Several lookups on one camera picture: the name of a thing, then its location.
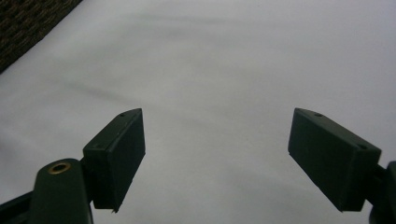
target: white backdrop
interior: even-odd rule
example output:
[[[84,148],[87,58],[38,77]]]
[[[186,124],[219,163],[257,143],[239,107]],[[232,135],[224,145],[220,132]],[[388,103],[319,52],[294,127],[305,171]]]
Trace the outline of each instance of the white backdrop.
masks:
[[[396,160],[396,3],[83,1],[0,76],[0,203],[144,111],[147,155],[95,223],[368,223],[287,151],[294,107]]]

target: dark wicker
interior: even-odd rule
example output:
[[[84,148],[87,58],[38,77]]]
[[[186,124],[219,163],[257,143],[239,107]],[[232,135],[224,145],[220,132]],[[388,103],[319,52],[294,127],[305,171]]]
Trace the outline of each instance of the dark wicker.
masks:
[[[82,0],[0,0],[0,73]]]

